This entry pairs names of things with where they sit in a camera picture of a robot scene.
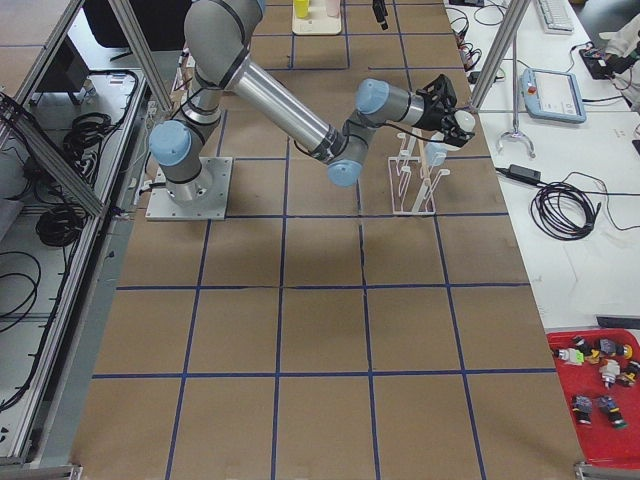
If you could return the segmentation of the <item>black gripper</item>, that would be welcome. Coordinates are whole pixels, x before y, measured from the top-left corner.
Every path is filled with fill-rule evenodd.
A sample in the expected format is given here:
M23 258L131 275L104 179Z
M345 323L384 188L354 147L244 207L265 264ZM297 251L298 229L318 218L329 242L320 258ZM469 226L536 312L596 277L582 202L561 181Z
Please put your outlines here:
M465 146L475 136L475 117L456 108L457 97L448 76L440 74L415 94L423 100L422 114L415 127L441 132L443 142L456 148Z

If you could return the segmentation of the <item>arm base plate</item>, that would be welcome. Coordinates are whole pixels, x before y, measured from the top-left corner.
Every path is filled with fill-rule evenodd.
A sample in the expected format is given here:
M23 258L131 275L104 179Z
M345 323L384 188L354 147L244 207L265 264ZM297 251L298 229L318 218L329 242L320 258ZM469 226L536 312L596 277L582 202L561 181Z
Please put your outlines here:
M232 157L201 157L200 175L190 183L175 184L166 180L158 168L156 181L164 186L153 188L146 218L150 221L222 221L226 217Z

